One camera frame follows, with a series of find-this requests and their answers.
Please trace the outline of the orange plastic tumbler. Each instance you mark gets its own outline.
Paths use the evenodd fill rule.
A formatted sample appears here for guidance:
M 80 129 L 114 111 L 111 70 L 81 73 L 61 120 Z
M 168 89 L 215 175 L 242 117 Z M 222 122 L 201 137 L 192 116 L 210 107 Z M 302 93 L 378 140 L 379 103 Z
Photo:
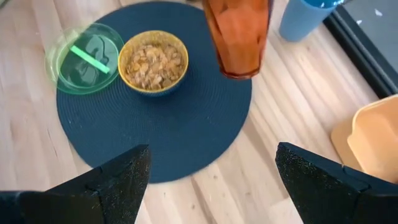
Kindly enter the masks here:
M 202 0 L 221 72 L 250 79 L 259 73 L 274 0 Z

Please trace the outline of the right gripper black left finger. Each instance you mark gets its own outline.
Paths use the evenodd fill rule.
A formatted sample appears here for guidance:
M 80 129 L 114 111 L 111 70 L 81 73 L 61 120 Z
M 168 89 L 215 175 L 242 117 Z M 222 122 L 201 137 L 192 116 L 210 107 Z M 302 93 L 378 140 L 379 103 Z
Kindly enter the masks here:
M 0 224 L 134 224 L 150 162 L 138 145 L 44 192 L 0 191 Z

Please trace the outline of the black aluminium table frame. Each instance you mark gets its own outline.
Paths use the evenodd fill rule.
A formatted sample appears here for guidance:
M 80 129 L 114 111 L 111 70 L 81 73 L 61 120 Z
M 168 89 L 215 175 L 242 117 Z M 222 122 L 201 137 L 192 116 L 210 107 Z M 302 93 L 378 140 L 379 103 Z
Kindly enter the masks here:
M 346 9 L 338 6 L 323 23 L 379 98 L 398 94 L 398 71 Z

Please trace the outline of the yellow plastic bin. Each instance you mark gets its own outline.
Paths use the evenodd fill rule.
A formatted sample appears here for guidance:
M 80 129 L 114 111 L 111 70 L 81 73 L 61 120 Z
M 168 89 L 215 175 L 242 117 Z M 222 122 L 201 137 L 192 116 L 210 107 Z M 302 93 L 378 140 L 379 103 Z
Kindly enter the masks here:
M 398 184 L 398 94 L 337 124 L 331 141 L 343 165 Z

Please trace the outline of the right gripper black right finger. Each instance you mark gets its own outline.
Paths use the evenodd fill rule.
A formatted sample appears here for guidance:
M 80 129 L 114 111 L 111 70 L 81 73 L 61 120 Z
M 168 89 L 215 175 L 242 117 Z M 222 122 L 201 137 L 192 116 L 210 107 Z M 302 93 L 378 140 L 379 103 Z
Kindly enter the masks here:
M 289 142 L 275 163 L 304 224 L 398 224 L 398 184 Z

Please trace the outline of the round dark blue placemat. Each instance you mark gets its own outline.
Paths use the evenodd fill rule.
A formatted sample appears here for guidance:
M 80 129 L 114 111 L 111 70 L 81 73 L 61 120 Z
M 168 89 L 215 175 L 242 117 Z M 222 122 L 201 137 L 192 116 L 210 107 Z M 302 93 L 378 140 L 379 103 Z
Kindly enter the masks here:
M 246 120 L 252 83 L 220 73 L 204 12 L 177 2 L 142 2 L 99 23 L 123 40 L 147 30 L 170 32 L 187 47 L 189 64 L 181 85 L 164 96 L 141 95 L 120 78 L 89 95 L 58 92 L 58 117 L 78 155 L 97 167 L 146 144 L 152 183 L 188 176 L 220 157 Z

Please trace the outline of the yellow bowl of cereal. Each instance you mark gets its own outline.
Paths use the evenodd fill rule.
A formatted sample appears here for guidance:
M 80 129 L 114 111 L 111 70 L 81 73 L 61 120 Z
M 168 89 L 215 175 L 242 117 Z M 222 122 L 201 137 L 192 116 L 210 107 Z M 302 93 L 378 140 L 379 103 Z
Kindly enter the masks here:
M 149 30 L 124 44 L 118 57 L 118 71 L 134 91 L 162 96 L 181 84 L 188 63 L 187 48 L 178 37 L 162 30 Z

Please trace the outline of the blue plastic cup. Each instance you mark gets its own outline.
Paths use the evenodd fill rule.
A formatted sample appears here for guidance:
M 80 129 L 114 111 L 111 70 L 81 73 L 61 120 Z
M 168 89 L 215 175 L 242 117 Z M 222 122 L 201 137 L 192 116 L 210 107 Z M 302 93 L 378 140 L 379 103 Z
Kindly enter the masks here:
M 289 0 L 283 13 L 279 34 L 289 42 L 304 39 L 345 0 Z

